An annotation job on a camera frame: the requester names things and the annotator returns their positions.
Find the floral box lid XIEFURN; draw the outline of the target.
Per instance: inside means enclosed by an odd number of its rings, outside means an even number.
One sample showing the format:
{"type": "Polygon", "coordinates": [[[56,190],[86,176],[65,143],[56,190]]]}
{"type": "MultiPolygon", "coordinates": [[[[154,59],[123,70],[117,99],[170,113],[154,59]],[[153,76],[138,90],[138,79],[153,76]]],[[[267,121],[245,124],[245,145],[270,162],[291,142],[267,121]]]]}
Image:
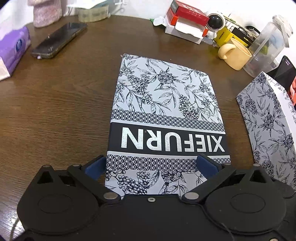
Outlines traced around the floral box lid XIEFURN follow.
{"type": "Polygon", "coordinates": [[[105,185],[126,194],[183,195],[206,179],[198,155],[230,161],[208,74],[124,54],[110,118],[105,185]]]}

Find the open floral white box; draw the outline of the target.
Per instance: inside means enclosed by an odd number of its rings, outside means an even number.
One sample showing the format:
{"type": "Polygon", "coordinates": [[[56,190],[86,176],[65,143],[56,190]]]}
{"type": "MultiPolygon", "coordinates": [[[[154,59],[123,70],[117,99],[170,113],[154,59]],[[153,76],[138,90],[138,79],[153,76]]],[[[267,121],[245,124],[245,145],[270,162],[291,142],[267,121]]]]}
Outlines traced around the open floral white box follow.
{"type": "Polygon", "coordinates": [[[295,188],[295,109],[285,88],[261,72],[236,100],[255,163],[295,188]]]}

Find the yellow ceramic mug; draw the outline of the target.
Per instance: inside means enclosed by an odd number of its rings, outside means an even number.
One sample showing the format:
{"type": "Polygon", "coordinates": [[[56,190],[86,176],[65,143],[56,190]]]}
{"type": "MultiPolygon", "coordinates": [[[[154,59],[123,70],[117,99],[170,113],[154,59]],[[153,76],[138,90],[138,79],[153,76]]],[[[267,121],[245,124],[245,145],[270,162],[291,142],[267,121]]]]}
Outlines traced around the yellow ceramic mug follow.
{"type": "Polygon", "coordinates": [[[243,44],[231,38],[228,43],[219,48],[218,57],[231,68],[239,71],[252,57],[252,54],[243,44]]]}

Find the black tablet with stand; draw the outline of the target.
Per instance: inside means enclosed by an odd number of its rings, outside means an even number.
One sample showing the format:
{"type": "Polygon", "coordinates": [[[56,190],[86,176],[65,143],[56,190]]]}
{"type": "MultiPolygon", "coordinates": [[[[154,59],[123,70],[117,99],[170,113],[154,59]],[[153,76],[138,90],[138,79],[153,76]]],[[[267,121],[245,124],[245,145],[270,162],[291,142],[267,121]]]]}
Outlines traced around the black tablet with stand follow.
{"type": "Polygon", "coordinates": [[[295,66],[287,56],[282,57],[273,78],[284,87],[295,108],[295,66]]]}

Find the clear plastic measuring jug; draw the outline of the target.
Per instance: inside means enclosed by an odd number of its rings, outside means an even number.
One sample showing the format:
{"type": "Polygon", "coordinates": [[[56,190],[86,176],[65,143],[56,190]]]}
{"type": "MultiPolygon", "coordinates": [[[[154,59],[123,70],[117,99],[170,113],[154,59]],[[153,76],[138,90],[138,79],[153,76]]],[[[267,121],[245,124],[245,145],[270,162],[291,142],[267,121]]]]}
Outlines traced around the clear plastic measuring jug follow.
{"type": "Polygon", "coordinates": [[[292,34],[291,25],[283,17],[273,16],[249,47],[252,56],[243,66],[245,72],[256,77],[262,71],[267,73],[276,68],[274,60],[284,48],[289,47],[288,39],[292,34]]]}

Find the black smartphone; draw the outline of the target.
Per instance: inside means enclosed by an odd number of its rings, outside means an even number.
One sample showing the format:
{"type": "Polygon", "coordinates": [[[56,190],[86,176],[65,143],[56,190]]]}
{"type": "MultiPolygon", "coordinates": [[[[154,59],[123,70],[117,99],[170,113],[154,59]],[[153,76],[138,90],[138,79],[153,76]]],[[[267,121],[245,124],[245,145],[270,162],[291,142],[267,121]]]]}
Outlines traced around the black smartphone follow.
{"type": "Polygon", "coordinates": [[[31,54],[37,59],[54,58],[59,51],[86,29],[86,23],[66,23],[46,37],[31,54]]]}

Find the yellow black box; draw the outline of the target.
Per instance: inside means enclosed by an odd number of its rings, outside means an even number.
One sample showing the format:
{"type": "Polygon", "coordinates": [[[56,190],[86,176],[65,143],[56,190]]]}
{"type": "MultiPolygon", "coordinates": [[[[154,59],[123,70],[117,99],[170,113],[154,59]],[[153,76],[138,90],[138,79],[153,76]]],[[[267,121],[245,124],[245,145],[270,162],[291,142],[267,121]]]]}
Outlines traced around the yellow black box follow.
{"type": "Polygon", "coordinates": [[[227,27],[224,27],[217,32],[214,41],[219,47],[221,47],[222,45],[229,43],[231,39],[236,39],[243,46],[249,48],[256,39],[256,36],[253,36],[247,29],[242,27],[233,27],[230,30],[227,27]]]}

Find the red and white carton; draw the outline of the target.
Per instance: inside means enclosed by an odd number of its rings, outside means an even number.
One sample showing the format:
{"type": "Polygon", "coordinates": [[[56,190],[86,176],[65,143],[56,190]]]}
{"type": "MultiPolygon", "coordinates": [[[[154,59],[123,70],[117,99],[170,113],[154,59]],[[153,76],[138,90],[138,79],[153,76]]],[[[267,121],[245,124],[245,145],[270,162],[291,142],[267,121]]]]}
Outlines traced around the red and white carton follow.
{"type": "Polygon", "coordinates": [[[209,17],[198,8],[172,1],[165,16],[165,33],[200,44],[207,35],[209,17]]]}

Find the purple tissue pack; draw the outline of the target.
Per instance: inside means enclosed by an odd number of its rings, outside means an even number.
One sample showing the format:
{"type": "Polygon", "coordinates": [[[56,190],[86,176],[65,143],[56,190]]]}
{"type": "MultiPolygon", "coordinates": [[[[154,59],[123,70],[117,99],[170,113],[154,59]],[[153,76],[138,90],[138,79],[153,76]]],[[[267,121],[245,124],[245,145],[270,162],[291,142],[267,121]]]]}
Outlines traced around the purple tissue pack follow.
{"type": "Polygon", "coordinates": [[[3,37],[1,40],[1,80],[12,76],[30,45],[31,38],[27,26],[12,30],[3,37]]]}

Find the tape roll with mask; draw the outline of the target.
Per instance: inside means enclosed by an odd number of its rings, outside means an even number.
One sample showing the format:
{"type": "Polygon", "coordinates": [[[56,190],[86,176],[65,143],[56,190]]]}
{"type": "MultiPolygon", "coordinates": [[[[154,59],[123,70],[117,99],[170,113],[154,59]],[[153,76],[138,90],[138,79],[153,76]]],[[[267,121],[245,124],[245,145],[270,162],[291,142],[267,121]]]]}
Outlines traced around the tape roll with mask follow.
{"type": "Polygon", "coordinates": [[[69,1],[67,7],[75,10],[78,20],[82,23],[97,22],[110,16],[108,1],[69,1]]]}

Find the pink fuzzy vase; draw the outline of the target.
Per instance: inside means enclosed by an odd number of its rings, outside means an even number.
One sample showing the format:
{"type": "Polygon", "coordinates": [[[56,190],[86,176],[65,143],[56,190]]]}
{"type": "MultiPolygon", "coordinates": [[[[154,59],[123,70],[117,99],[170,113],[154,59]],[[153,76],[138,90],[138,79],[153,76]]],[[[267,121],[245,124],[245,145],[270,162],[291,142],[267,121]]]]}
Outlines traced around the pink fuzzy vase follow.
{"type": "Polygon", "coordinates": [[[36,28],[51,25],[62,17],[60,0],[27,0],[33,7],[33,25],[36,28]]]}

